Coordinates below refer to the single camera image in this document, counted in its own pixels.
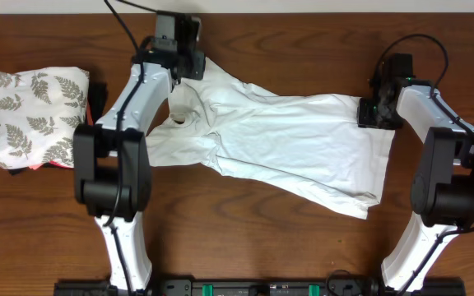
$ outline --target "green component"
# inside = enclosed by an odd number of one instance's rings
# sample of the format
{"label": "green component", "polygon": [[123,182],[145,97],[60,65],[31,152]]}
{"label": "green component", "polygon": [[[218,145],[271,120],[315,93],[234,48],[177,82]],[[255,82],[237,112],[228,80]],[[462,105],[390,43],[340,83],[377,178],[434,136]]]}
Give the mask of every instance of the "green component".
{"label": "green component", "polygon": [[210,285],[210,284],[203,285],[202,286],[202,296],[213,296],[213,286]]}
{"label": "green component", "polygon": [[319,296],[319,286],[316,284],[311,284],[309,286],[309,296]]}

